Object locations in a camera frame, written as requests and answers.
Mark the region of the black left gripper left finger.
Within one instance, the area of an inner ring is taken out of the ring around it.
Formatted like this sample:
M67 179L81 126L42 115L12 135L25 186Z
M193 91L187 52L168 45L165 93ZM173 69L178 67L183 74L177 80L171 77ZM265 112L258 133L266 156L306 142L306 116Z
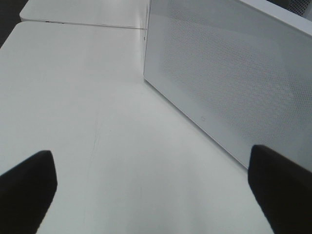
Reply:
M0 232L35 234L58 186L51 151L28 157L0 176Z

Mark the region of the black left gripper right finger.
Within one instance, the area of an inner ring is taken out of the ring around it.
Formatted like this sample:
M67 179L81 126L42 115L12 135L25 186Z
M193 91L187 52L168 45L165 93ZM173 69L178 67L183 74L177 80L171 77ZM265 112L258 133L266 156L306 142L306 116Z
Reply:
M264 145L254 145L248 184L275 234L312 232L310 171Z

